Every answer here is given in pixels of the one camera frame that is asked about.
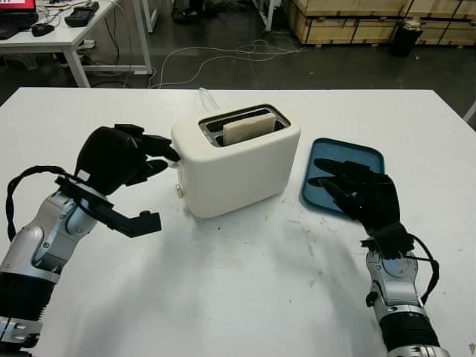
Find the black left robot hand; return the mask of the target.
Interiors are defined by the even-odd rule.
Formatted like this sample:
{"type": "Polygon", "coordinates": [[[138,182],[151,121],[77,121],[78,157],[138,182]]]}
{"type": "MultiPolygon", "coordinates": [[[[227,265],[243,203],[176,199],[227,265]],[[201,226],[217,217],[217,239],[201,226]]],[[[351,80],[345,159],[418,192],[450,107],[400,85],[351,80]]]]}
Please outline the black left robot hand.
{"type": "Polygon", "coordinates": [[[148,135],[134,124],[101,126],[88,136],[77,157],[74,175],[108,196],[120,186],[147,181],[180,160],[172,141],[148,135]]]}

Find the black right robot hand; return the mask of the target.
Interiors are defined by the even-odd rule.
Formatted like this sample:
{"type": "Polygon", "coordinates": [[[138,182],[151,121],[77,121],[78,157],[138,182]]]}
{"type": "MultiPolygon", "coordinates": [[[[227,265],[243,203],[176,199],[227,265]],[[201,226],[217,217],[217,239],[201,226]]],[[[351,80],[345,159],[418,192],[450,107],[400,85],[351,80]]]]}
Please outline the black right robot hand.
{"type": "Polygon", "coordinates": [[[316,158],[314,165],[328,176],[309,178],[322,187],[349,218],[369,234],[400,222],[399,200],[392,179],[354,161],[316,158]]]}

